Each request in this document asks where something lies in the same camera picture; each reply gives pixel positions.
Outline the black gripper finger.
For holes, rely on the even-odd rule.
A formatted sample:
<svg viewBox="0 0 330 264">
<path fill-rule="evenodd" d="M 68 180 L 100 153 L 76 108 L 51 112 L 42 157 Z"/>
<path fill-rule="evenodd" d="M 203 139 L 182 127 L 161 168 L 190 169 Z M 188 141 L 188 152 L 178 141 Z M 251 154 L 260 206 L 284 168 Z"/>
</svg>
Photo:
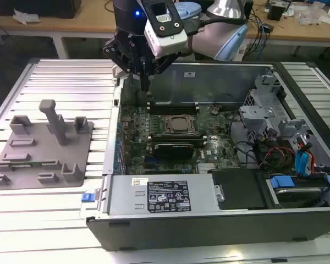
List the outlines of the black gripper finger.
<svg viewBox="0 0 330 264">
<path fill-rule="evenodd" d="M 151 64 L 146 65 L 145 77 L 144 77 L 144 90 L 148 91 L 150 87 L 150 80 L 156 74 L 163 73 L 176 59 L 178 59 L 179 54 L 170 54 L 159 59 L 154 59 Z"/>
<path fill-rule="evenodd" d="M 105 43 L 103 52 L 121 70 L 136 75 L 139 78 L 141 91 L 145 90 L 144 65 L 141 62 L 138 46 L 133 38 L 127 38 L 125 41 L 113 38 Z"/>
</svg>

